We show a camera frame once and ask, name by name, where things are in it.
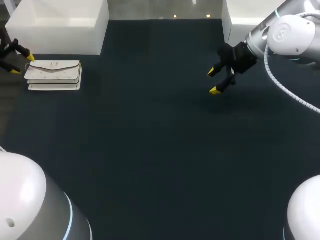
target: white cylinder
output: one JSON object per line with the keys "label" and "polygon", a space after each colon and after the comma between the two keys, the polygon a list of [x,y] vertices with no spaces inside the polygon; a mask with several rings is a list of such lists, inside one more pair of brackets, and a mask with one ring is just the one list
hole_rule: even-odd
{"label": "white cylinder", "polygon": [[320,176],[304,182],[292,195],[286,228],[286,240],[320,239]]}
{"label": "white cylinder", "polygon": [[270,49],[282,56],[299,56],[315,38],[314,22],[299,16],[287,15],[279,18],[269,29],[267,42]]}
{"label": "white cylinder", "polygon": [[0,240],[92,240],[87,218],[27,157],[0,152]]}

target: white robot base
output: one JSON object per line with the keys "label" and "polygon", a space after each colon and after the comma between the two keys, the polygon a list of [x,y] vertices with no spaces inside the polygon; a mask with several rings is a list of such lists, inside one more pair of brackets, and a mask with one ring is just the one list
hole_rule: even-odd
{"label": "white robot base", "polygon": [[27,157],[0,152],[1,240],[93,240],[87,218]]}
{"label": "white robot base", "polygon": [[294,192],[287,210],[284,240],[318,240],[320,236],[320,176],[305,181]]}

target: white handbag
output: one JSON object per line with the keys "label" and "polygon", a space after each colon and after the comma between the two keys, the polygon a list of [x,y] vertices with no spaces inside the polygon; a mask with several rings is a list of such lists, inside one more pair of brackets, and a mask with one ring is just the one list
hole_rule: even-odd
{"label": "white handbag", "polygon": [[81,87],[80,61],[36,60],[25,76],[31,91],[76,91]]}

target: dark gray table surface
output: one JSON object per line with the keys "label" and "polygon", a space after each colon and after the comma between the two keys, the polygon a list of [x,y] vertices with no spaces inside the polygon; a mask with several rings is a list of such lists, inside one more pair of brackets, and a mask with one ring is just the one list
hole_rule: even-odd
{"label": "dark gray table surface", "polygon": [[[3,147],[41,165],[95,240],[281,240],[292,193],[320,175],[320,115],[262,62],[210,95],[223,42],[220,20],[110,21],[101,56],[38,56],[81,60],[81,90],[25,87]],[[270,65],[320,106],[317,75]]]}

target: white box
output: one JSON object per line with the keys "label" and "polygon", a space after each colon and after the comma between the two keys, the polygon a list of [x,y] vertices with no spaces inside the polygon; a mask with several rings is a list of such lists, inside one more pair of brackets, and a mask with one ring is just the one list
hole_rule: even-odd
{"label": "white box", "polygon": [[235,47],[286,0],[223,0],[224,40]]}
{"label": "white box", "polygon": [[5,27],[33,54],[100,55],[108,22],[107,0],[22,0]]}

